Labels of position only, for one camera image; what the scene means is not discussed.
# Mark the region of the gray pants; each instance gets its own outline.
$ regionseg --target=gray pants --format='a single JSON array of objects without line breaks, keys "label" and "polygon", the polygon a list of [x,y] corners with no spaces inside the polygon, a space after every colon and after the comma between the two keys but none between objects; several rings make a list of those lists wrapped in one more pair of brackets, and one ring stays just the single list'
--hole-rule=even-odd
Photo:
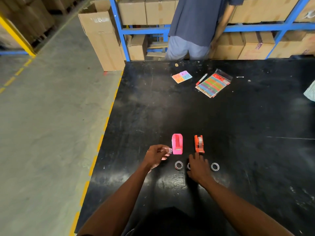
[{"label": "gray pants", "polygon": [[165,60],[181,60],[189,52],[191,60],[203,60],[209,58],[210,47],[198,46],[178,36],[168,39],[168,48]]}]

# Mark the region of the sticky note pad pack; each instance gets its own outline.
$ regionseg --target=sticky note pad pack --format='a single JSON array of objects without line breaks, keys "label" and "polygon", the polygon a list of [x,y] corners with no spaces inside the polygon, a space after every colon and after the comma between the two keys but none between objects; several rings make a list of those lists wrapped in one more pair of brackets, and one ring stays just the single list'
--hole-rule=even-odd
[{"label": "sticky note pad pack", "polygon": [[187,71],[183,71],[179,74],[173,75],[172,78],[176,81],[176,83],[179,84],[187,79],[192,78],[192,76]]},{"label": "sticky note pad pack", "polygon": [[212,98],[224,87],[230,84],[232,77],[217,69],[213,75],[197,85],[196,88],[208,97]]}]

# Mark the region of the gray floor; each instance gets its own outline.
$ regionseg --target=gray floor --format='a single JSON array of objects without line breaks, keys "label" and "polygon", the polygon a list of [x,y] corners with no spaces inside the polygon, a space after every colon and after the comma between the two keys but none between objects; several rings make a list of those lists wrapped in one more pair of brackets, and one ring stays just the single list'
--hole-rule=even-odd
[{"label": "gray floor", "polygon": [[[0,57],[0,84],[28,59]],[[0,94],[0,235],[73,235],[120,77],[75,17]]]}]

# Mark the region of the red marker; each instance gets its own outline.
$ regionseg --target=red marker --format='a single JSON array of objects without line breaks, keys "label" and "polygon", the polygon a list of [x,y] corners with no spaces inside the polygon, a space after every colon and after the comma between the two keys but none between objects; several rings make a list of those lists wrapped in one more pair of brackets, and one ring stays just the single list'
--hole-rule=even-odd
[{"label": "red marker", "polygon": [[200,82],[207,76],[208,74],[205,74],[197,83],[196,86],[200,84]]}]

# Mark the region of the black tabletop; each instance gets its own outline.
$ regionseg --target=black tabletop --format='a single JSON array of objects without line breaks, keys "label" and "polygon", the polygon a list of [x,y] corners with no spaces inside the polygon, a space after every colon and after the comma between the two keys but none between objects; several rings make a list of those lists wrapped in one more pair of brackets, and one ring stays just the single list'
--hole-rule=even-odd
[{"label": "black tabletop", "polygon": [[[273,217],[295,235],[315,231],[315,103],[303,92],[315,60],[128,62],[98,154],[77,229],[136,170],[150,145],[183,154],[148,174],[125,229],[154,209],[175,206],[204,221],[215,235],[237,235],[207,192],[177,171],[203,135],[215,180]],[[234,77],[214,98],[195,83],[216,68]],[[181,71],[193,78],[177,84]]]}]

